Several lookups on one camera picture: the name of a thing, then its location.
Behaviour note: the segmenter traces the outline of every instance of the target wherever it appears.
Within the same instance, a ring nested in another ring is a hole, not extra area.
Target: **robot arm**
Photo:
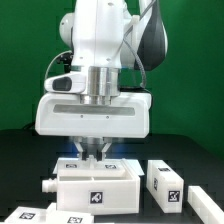
[[[141,16],[131,16],[124,0],[77,0],[75,12],[65,15],[60,34],[74,51],[71,72],[45,81],[49,93],[38,106],[39,134],[75,136],[88,145],[149,133],[151,95],[120,92],[118,83],[123,67],[138,63],[144,72],[165,58],[158,1],[139,3]]]

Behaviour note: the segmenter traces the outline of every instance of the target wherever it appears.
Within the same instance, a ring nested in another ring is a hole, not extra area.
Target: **black surface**
[[[18,206],[47,208],[56,194],[41,192],[41,181],[53,177],[58,157],[76,157],[67,137],[39,136],[33,131],[0,131],[0,221]],[[95,216],[95,222],[200,223],[187,200],[187,187],[200,185],[224,209],[224,161],[180,135],[151,135],[146,139],[115,139],[107,158],[162,159],[185,181],[183,212],[164,214],[141,177],[139,214]]]

